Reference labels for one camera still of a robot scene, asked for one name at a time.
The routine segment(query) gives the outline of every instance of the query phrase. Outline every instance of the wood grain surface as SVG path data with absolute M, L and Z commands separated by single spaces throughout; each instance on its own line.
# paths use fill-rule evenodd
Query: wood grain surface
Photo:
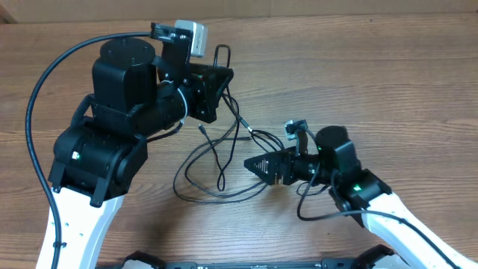
M 218 43 L 232 47 L 231 89 L 252 127 L 283 137 L 289 119 L 307 119 L 315 131 L 346 126 L 363 166 L 444 241 L 478 261 L 478 14 L 202 22 L 209 26 L 208 56 L 195 61 L 210 63 Z M 37 79 L 82 40 L 148 30 L 148 21 L 0 25 L 0 268 L 33 268 L 46 230 L 48 204 L 24 134 Z M 56 137 L 93 91 L 99 47 L 64 61 L 38 96 L 34 145 L 46 174 Z M 232 120 L 220 103 L 218 121 L 206 126 L 209 135 L 220 136 Z M 121 261 L 135 250 L 167 261 L 297 261 L 357 256 L 382 243 L 350 217 L 297 219 L 297 185 L 268 188 L 239 204 L 182 202 L 172 180 L 192 148 L 205 141 L 197 123 L 188 119 L 178 135 L 149 145 L 149 160 L 111 224 L 99 263 Z M 258 181 L 242 163 L 261 150 L 239 144 L 226 174 L 228 191 Z M 218 148 L 221 161 L 229 147 Z M 217 173 L 212 155 L 191 169 L 211 189 Z M 180 182 L 182 192 L 207 199 L 184 184 L 182 174 Z M 308 216 L 337 211 L 327 194 L 307 199 L 304 210 Z

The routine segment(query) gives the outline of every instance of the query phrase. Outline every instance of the robotic arm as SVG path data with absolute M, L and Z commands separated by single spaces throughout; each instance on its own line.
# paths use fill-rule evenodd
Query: robotic arm
M 421 223 L 388 185 L 361 168 L 344 127 L 329 126 L 314 135 L 308 130 L 306 121 L 301 120 L 286 124 L 285 132 L 289 140 L 296 140 L 296 146 L 250 158 L 245 160 L 244 166 L 269 185 L 291 185 L 299 179 L 309 181 L 297 209 L 299 218 L 321 220 L 352 215 L 360 226 L 391 245 L 406 267 L 478 268 L 477 263 L 456 252 Z M 318 155 L 307 153 L 307 133 L 314 138 Z M 331 185 L 329 194 L 341 212 L 324 217 L 302 217 L 302 201 L 310 186 L 318 184 Z M 380 259 L 393 255 L 384 249 L 387 248 L 382 246 L 365 253 L 356 259 L 354 268 L 371 268 Z
M 145 40 L 121 34 L 102 45 L 92 71 L 94 94 L 84 98 L 55 142 L 48 180 L 60 221 L 50 208 L 37 268 L 50 268 L 53 257 L 58 268 L 94 268 L 131 180 L 148 158 L 146 143 L 176 133 L 187 116 L 206 123 L 216 120 L 218 102 L 234 73 L 217 63 L 190 63 L 191 56 L 204 55 L 208 29 L 188 21 L 177 21 L 175 27 L 152 23 L 151 28 L 135 36 L 162 41 L 161 56 Z M 47 72 L 64 58 L 58 59 Z M 85 116 L 88 108 L 92 117 Z M 177 122 L 171 132 L 147 138 Z M 54 256 L 58 249 L 59 260 Z

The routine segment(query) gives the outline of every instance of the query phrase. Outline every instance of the wire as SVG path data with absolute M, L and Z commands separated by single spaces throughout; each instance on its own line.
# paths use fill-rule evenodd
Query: wire
M 171 84 L 172 81 L 163 80 L 159 84 L 161 84 L 161 83 Z M 152 141 L 160 140 L 160 139 L 163 139 L 163 138 L 166 138 L 166 137 L 170 137 L 171 135 L 175 135 L 175 134 L 179 133 L 179 130 L 181 130 L 182 126 L 184 125 L 184 122 L 187 118 L 187 113 L 188 113 L 187 112 L 187 102 L 186 102 L 186 98 L 184 97 L 184 94 L 181 92 L 181 90 L 179 88 L 178 88 L 178 92 L 182 97 L 182 101 L 184 102 L 184 117 L 179 121 L 179 124 L 172 131 L 167 132 L 166 134 L 159 134 L 159 135 L 156 135 L 155 137 L 148 138 L 148 140 L 147 140 L 148 143 L 152 142 Z
M 53 253 L 53 260 L 52 260 L 52 268 L 55 269 L 58 266 L 58 261 L 60 259 L 60 248 L 61 248 L 61 221 L 60 221 L 60 214 L 58 213 L 58 207 L 55 202 L 55 198 L 53 197 L 52 191 L 49 188 L 48 182 L 46 181 L 45 175 L 43 174 L 42 168 L 40 166 L 40 162 L 38 161 L 37 154 L 35 152 L 35 148 L 33 145 L 33 138 L 31 135 L 31 116 L 33 114 L 33 107 L 35 105 L 35 100 L 38 97 L 38 93 L 40 92 L 40 88 L 45 82 L 46 78 L 50 75 L 53 69 L 60 64 L 63 60 L 65 60 L 68 56 L 70 56 L 73 52 L 88 46 L 93 43 L 115 39 L 115 38 L 124 38 L 124 37 L 148 37 L 149 32 L 133 32 L 133 33 L 124 33 L 124 34 L 109 34 L 102 37 L 95 37 L 90 40 L 83 41 L 76 46 L 73 46 L 71 49 L 68 49 L 62 55 L 60 55 L 50 66 L 43 72 L 38 80 L 37 84 L 35 85 L 33 92 L 31 93 L 30 100 L 28 101 L 26 116 L 25 116 L 25 136 L 27 140 L 27 147 L 28 153 L 30 154 L 31 162 L 33 163 L 33 167 L 35 172 L 37 173 L 38 179 L 40 184 L 42 185 L 42 189 L 45 192 L 46 199 L 52 209 L 53 220 L 55 222 L 55 251 Z
M 250 140 L 251 138 L 250 137 L 238 137 L 236 140 Z M 225 140 L 234 140 L 234 138 L 227 138 L 227 137 L 222 137 L 220 139 L 215 139 L 215 140 L 212 140 L 211 142 L 213 142 L 213 146 L 216 146 L 217 144 L 225 141 Z M 242 200 L 235 200 L 235 201 L 201 201 L 201 200 L 198 200 L 198 199 L 194 199 L 194 198 L 191 198 L 191 197 L 186 197 L 186 196 L 183 196 L 182 194 L 180 194 L 177 190 L 176 190 L 176 181 L 177 181 L 177 178 L 178 178 L 178 174 L 179 172 L 181 172 L 182 168 L 184 167 L 184 165 L 186 165 L 187 161 L 189 161 L 189 159 L 194 155 L 194 153 L 196 153 L 199 149 L 203 148 L 204 146 L 208 145 L 209 142 L 206 142 L 206 143 L 203 143 L 201 145 L 199 145 L 197 148 L 193 149 L 193 151 L 189 154 L 189 156 L 186 158 L 186 160 L 183 161 L 183 163 L 181 164 L 181 166 L 179 167 L 179 169 L 176 171 L 176 174 L 174 176 L 174 179 L 173 179 L 173 191 L 175 193 L 175 195 L 177 197 L 179 197 L 180 199 L 184 200 L 184 201 L 188 201 L 188 202 L 197 202 L 197 203 L 214 203 L 214 204 L 219 204 L 219 203 L 232 203 L 232 202 L 243 202 L 247 199 L 250 199 L 250 198 L 253 198 L 257 195 L 259 195 L 263 189 L 267 186 L 264 186 L 263 189 L 261 189 L 260 191 L 258 191 L 257 193 L 253 194 L 252 196 L 250 197 L 247 197 L 246 199 L 242 199 Z M 204 150 L 203 152 L 201 152 L 197 157 L 200 157 L 202 155 L 204 155 L 207 151 L 209 151 L 213 146 L 209 146 L 206 150 Z M 201 186 L 199 186 L 198 184 L 196 184 L 195 182 L 189 180 L 189 183 L 191 183 L 194 187 L 196 188 L 199 188 L 200 190 L 204 191 L 205 193 L 209 194 L 209 195 L 212 195 L 214 197 L 219 197 L 219 198 L 230 198 L 230 197 L 235 197 L 237 195 L 240 195 L 240 194 L 243 194 L 243 193 L 246 193 L 247 191 L 251 191 L 252 189 L 254 188 L 257 188 L 258 186 L 260 185 L 263 185 L 264 183 L 263 182 L 259 182 L 259 183 L 256 183 L 254 184 L 253 186 L 249 187 L 249 188 L 246 188 L 242 191 L 238 191 L 236 193 L 233 193 L 233 194 L 215 194 L 215 193 L 212 193 L 210 191 L 207 191 L 205 190 L 204 188 L 202 188 Z
M 314 134 L 310 132 L 310 130 L 308 130 L 307 133 L 312 138 L 314 138 L 314 141 L 315 141 Z M 385 213 L 385 212 L 371 211 L 371 210 L 350 210 L 350 211 L 336 212 L 334 214 L 326 214 L 326 215 L 322 215 L 318 217 L 303 217 L 300 214 L 300 209 L 302 208 L 302 204 L 305 198 L 308 196 L 308 191 L 310 190 L 311 186 L 314 184 L 315 179 L 317 178 L 319 169 L 320 169 L 320 164 L 317 165 L 317 168 L 315 169 L 315 172 L 314 172 L 314 175 L 312 176 L 311 181 L 307 184 L 307 187 L 305 188 L 303 195 L 301 195 L 300 197 L 299 205 L 297 206 L 297 217 L 300 220 L 304 220 L 304 221 L 326 220 L 326 219 L 339 217 L 339 216 L 350 216 L 350 215 L 357 215 L 357 214 L 375 214 L 382 217 L 388 217 L 398 221 L 398 223 L 403 223 L 407 225 L 407 227 L 409 227 L 410 229 L 415 231 L 420 237 L 422 237 L 422 239 L 425 240 L 425 242 L 427 242 L 428 245 L 430 245 L 443 258 L 443 260 L 445 260 L 452 268 L 459 269 L 459 267 L 456 266 L 455 263 L 453 263 L 453 261 L 450 258 L 448 258 L 448 256 L 445 255 L 445 253 L 443 253 L 443 251 L 441 251 L 440 248 L 435 243 L 433 243 L 433 241 L 431 241 L 422 231 L 420 231 L 419 228 L 417 228 L 416 226 L 414 226 L 413 224 L 411 224 L 404 218 L 397 217 L 395 215 Z M 335 180 L 336 180 L 335 177 L 337 176 L 337 174 L 338 174 L 337 170 L 332 171 L 330 183 L 331 183 L 331 188 L 332 188 L 332 191 L 334 192 L 334 195 L 338 197 L 337 188 L 335 186 Z
M 229 64 L 230 64 L 230 60 L 231 60 L 231 49 L 227 46 L 227 45 L 218 45 L 216 47 L 216 50 L 215 50 L 215 53 L 214 53 L 214 64 L 213 66 L 214 67 L 217 67 L 217 55 L 218 55 L 218 52 L 219 52 L 219 48 L 227 48 L 228 50 L 228 58 L 227 58 L 227 64 L 226 66 L 229 67 Z M 201 158 L 204 154 L 206 154 L 207 152 L 209 152 L 210 150 L 213 151 L 214 153 L 214 157 L 215 157 L 215 161 L 216 161 L 216 164 L 217 166 L 219 167 L 220 169 L 220 174 L 219 176 L 217 177 L 217 190 L 218 191 L 224 191 L 226 189 L 226 176 L 225 176 L 225 171 L 226 171 L 226 168 L 229 166 L 229 164 L 231 163 L 232 159 L 233 159 L 233 156 L 234 156 L 234 150 L 235 150 L 235 144 L 238 140 L 254 140 L 265 152 L 268 152 L 267 149 L 265 147 L 263 147 L 257 140 L 256 138 L 262 140 L 263 142 L 265 142 L 268 146 L 270 146 L 274 151 L 277 150 L 277 148 L 275 148 L 274 145 L 272 145 L 269 141 L 267 141 L 265 138 L 263 138 L 262 136 L 260 135 L 264 135 L 267 139 L 271 140 L 272 142 L 274 142 L 280 149 L 284 149 L 284 144 L 280 141 L 280 139 L 277 138 L 277 136 L 269 133 L 269 132 L 266 132 L 266 131 L 262 131 L 262 130 L 252 130 L 251 128 L 248 128 L 249 125 L 246 123 L 246 121 L 244 120 L 243 117 L 240 116 L 240 110 L 239 110 L 239 104 L 237 102 L 236 99 L 234 99 L 231 95 L 231 91 L 229 89 L 229 86 L 226 87 L 226 92 L 223 93 L 223 95 L 221 96 L 223 101 L 225 102 L 225 104 L 228 106 L 229 110 L 232 112 L 232 114 L 235 116 L 235 121 L 233 122 L 231 128 L 226 131 L 226 133 L 220 138 L 220 139 L 216 139 L 216 140 L 211 140 L 210 137 L 207 135 L 207 132 L 206 130 L 204 129 L 204 126 L 199 126 L 199 130 L 201 131 L 201 133 L 204 134 L 206 140 L 208 142 L 206 143 L 203 143 L 201 145 L 199 145 L 197 148 L 195 148 L 190 154 L 189 156 L 186 158 L 186 160 L 184 160 L 184 162 L 181 164 L 181 166 L 179 167 L 179 169 L 176 171 L 176 174 L 174 176 L 174 180 L 173 180 L 173 190 L 174 190 L 174 193 L 177 197 L 179 197 L 180 199 L 184 200 L 184 201 L 188 201 L 188 202 L 196 202 L 196 203 L 205 203 L 205 204 L 225 204 L 225 203 L 233 203 L 233 202 L 243 202 L 243 201 L 246 201 L 248 199 L 251 199 L 257 195 L 259 195 L 262 191 L 264 191 L 264 189 L 267 187 L 267 185 L 263 182 L 258 182 L 248 188 L 245 188 L 243 189 L 242 191 L 237 191 L 235 193 L 232 193 L 232 194 L 217 194 L 217 193 L 214 193 L 212 191 L 209 191 L 208 189 L 200 186 L 199 184 L 197 184 L 194 180 L 192 180 L 190 178 L 190 175 L 189 175 L 189 169 L 192 167 L 192 165 L 194 165 L 194 163 L 199 159 Z M 250 137 L 238 137 L 238 132 L 239 132 L 239 127 L 240 127 L 240 123 L 242 123 L 244 125 L 244 127 L 246 127 L 248 130 L 249 130 L 249 133 L 250 133 Z M 234 134 L 234 137 L 233 138 L 228 138 L 228 136 L 234 131 L 235 129 L 235 134 Z M 220 162 L 219 162 L 219 158 L 217 156 L 217 151 L 215 149 L 215 147 L 222 143 L 223 141 L 225 140 L 231 140 L 232 141 L 232 146 L 231 146 L 231 151 L 229 153 L 229 159 L 228 161 L 226 162 L 226 164 L 221 167 L 220 165 Z M 202 152 L 200 152 L 196 157 L 193 158 L 193 155 L 201 148 L 203 148 L 204 146 L 207 146 L 209 145 L 208 148 L 204 149 Z M 201 192 L 207 194 L 207 195 L 210 195 L 212 197 L 216 197 L 216 198 L 221 198 L 221 199 L 228 199 L 228 198 L 232 198 L 232 197 L 236 197 L 238 195 L 241 195 L 241 194 L 244 194 L 248 191 L 251 191 L 261 185 L 264 185 L 264 187 L 262 187 L 259 191 L 255 192 L 254 194 L 246 197 L 246 198 L 243 198 L 243 199 L 239 199 L 239 200 L 200 200 L 198 198 L 193 198 L 193 197 L 186 197 L 185 195 L 182 195 L 180 194 L 177 190 L 176 190 L 176 181 L 177 181 L 177 178 L 178 178 L 178 174 L 181 172 L 181 170 L 183 169 L 183 167 L 186 166 L 186 168 L 184 169 L 184 177 L 186 178 L 186 180 L 192 185 L 194 186 L 195 188 L 197 188 L 198 190 L 200 190 Z
M 182 126 L 184 125 L 184 123 L 182 121 L 180 121 L 178 123 L 178 125 L 170 132 L 167 132 L 166 134 L 159 134 L 159 135 L 156 135 L 154 137 L 151 137 L 151 138 L 148 138 L 147 142 L 152 142 L 152 141 L 156 141 L 156 140 L 160 140 L 160 139 L 163 139 L 163 138 L 166 138 L 166 137 L 170 137 L 171 135 L 175 135 L 179 132 L 179 130 L 181 130 Z
M 299 190 L 300 190 L 300 188 L 301 188 L 303 185 L 305 185 L 305 184 L 308 184 L 308 182 L 303 182 L 303 183 L 301 183 L 301 184 L 299 185 L 299 187 L 297 187 L 297 190 L 296 190 L 296 194 L 297 194 L 297 195 L 299 195 L 299 196 L 304 195 L 304 193 L 301 194 L 301 193 L 299 192 Z M 319 195 L 319 194 L 323 193 L 324 191 L 326 191 L 328 188 L 329 188 L 328 185 L 324 185 L 319 191 L 314 192 L 314 193 L 312 193 L 312 194 L 307 194 L 306 196 Z

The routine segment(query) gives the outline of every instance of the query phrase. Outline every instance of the small camera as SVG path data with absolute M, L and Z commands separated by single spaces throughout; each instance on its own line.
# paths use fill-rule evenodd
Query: small camera
M 176 28 L 190 30 L 193 32 L 193 44 L 191 56 L 202 58 L 208 41 L 208 28 L 200 23 L 178 19 L 174 25 Z

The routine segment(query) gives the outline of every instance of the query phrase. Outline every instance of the table surface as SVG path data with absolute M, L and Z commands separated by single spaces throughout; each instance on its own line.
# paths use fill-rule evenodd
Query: table surface
M 210 63 L 218 43 L 232 47 L 231 91 L 252 127 L 283 137 L 289 119 L 307 119 L 314 131 L 346 126 L 363 167 L 445 242 L 478 261 L 478 14 L 202 22 L 209 27 L 208 56 L 194 60 Z M 147 21 L 0 25 L 1 268 L 33 268 L 46 229 L 48 204 L 24 134 L 37 79 L 82 40 L 148 30 Z M 46 174 L 56 137 L 93 91 L 90 69 L 99 46 L 64 61 L 38 96 L 34 145 Z M 220 136 L 232 120 L 220 103 L 218 121 L 206 126 L 209 135 Z M 296 261 L 357 256 L 382 243 L 351 217 L 300 221 L 297 185 L 271 187 L 238 204 L 182 202 L 172 181 L 192 148 L 205 141 L 197 123 L 188 119 L 179 134 L 149 145 L 149 159 L 111 224 L 100 263 L 121 261 L 135 250 L 167 261 Z M 221 161 L 229 147 L 218 148 Z M 239 143 L 226 174 L 229 190 L 258 181 L 242 163 L 261 153 L 254 143 Z M 213 155 L 191 169 L 212 190 L 217 173 Z M 207 199 L 186 184 L 180 190 Z M 328 194 L 307 199 L 304 208 L 308 216 L 335 211 Z

